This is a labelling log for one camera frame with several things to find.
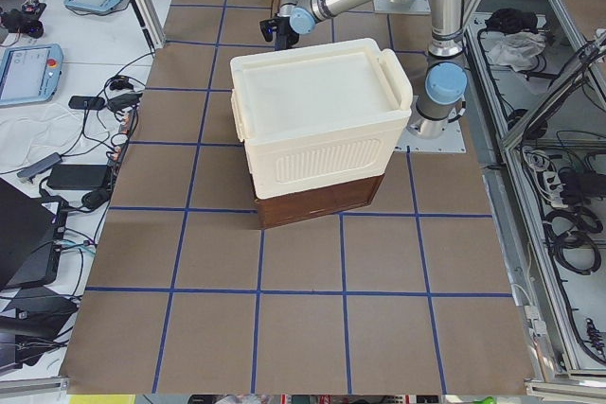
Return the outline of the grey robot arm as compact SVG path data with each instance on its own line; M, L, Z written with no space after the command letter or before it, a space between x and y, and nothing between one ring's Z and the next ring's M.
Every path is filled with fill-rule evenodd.
M260 22L265 41L277 50L289 49L317 24L375 0L279 0L272 17ZM464 0L428 0L431 42L424 91L407 125L419 139L440 137L465 112L468 77L463 68Z

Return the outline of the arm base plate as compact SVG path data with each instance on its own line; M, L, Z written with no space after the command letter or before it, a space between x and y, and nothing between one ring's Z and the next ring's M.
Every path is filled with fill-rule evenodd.
M412 128L402 131L394 148L400 153L430 153L430 154L460 154L466 153L467 148L459 121L447 123L437 137L426 138Z

